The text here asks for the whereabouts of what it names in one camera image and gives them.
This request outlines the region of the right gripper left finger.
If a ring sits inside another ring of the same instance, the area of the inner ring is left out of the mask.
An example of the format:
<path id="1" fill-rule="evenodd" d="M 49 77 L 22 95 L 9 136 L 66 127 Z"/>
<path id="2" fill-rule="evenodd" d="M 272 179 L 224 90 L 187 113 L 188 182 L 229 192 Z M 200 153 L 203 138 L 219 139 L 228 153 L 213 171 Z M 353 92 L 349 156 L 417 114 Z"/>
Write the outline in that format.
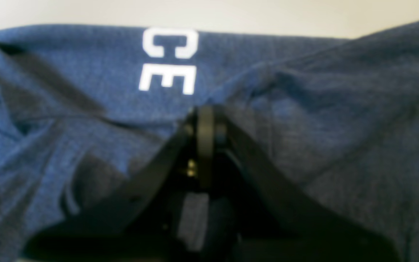
<path id="1" fill-rule="evenodd" d="M 33 236 L 24 257 L 40 262 L 199 261 L 204 250 L 214 108 L 191 112 L 154 158 L 107 198 Z"/>

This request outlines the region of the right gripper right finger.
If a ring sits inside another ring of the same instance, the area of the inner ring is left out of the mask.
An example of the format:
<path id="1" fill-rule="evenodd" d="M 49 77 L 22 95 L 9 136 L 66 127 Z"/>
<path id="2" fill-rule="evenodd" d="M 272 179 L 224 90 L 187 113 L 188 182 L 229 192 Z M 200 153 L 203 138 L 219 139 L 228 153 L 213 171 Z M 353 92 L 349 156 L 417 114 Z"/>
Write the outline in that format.
<path id="1" fill-rule="evenodd" d="M 251 137 L 213 108 L 214 186 L 235 211 L 233 262 L 399 262 L 392 242 L 286 179 Z"/>

